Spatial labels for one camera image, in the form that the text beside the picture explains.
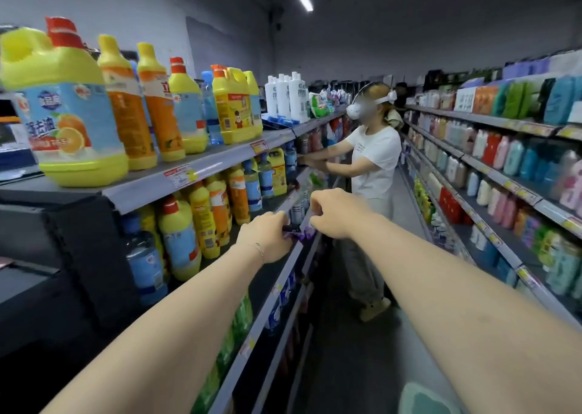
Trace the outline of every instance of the blue cap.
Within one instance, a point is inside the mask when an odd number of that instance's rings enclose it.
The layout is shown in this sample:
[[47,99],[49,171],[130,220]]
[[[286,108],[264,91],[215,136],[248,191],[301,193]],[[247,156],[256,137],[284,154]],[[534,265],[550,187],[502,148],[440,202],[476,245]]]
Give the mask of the blue cap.
[[212,81],[214,80],[214,75],[212,74],[212,71],[205,70],[204,72],[202,72],[202,79],[204,80],[207,86],[210,86],[212,84]]
[[134,234],[142,230],[142,219],[137,213],[128,213],[121,217],[123,233]]

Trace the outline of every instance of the white wall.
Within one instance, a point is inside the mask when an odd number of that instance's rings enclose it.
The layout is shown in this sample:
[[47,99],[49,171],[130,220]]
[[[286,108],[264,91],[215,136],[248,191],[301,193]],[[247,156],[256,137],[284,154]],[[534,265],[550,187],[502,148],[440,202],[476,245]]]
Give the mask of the white wall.
[[277,72],[306,81],[412,82],[430,69],[502,66],[580,43],[573,0],[313,0],[312,13],[280,1]]
[[60,15],[73,20],[91,47],[97,47],[99,34],[117,37],[122,49],[136,50],[136,43],[147,41],[162,64],[182,56],[194,72],[196,57],[186,32],[189,15],[225,34],[256,39],[261,68],[252,70],[263,80],[273,71],[267,10],[268,0],[0,0],[0,21],[46,30],[43,17]]

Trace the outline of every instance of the gray pants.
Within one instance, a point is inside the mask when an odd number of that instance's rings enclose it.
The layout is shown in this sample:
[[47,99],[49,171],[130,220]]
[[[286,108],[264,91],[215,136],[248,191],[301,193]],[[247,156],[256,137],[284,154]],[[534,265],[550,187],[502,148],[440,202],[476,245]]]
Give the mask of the gray pants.
[[[394,205],[390,199],[367,199],[376,213],[392,220]],[[377,302],[384,297],[384,278],[370,258],[351,239],[341,241],[343,262],[354,297],[363,303]]]

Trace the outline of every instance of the aisle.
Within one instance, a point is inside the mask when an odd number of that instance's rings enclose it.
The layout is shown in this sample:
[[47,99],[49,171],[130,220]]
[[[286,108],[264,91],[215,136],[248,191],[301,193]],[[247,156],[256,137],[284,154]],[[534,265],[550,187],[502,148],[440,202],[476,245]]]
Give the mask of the aisle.
[[[398,168],[394,179],[394,222],[424,238],[410,193]],[[347,295],[339,250],[321,318],[311,341],[294,414],[391,414],[405,383],[417,381],[461,404],[402,310],[391,308],[362,324]]]

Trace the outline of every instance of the hair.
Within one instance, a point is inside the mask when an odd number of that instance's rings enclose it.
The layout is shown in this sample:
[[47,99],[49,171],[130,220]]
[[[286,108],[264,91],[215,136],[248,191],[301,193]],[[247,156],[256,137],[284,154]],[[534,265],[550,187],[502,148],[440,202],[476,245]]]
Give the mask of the hair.
[[[365,88],[362,95],[365,96],[367,99],[375,100],[387,96],[391,90],[392,90],[391,87],[386,83],[375,82],[370,84],[367,88]],[[390,111],[394,109],[394,104],[390,103],[389,101],[385,101],[382,104],[380,104],[380,107],[382,108],[382,110],[380,111],[379,115],[382,117],[383,121],[386,124],[388,124],[389,126],[393,127],[396,130],[402,127],[403,124],[402,118],[400,118],[399,120],[388,118]]]

